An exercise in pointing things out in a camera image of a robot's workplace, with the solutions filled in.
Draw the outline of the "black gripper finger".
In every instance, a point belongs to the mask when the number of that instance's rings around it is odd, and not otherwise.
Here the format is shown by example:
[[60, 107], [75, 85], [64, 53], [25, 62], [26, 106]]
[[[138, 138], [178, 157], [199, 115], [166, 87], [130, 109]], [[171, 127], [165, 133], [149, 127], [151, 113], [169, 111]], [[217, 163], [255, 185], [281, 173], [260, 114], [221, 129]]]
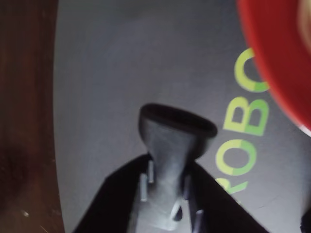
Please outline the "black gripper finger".
[[106, 177], [74, 232], [125, 233], [139, 176], [150, 160], [150, 155], [141, 155]]
[[196, 162], [186, 165], [183, 197], [192, 233], [264, 233], [261, 226]]

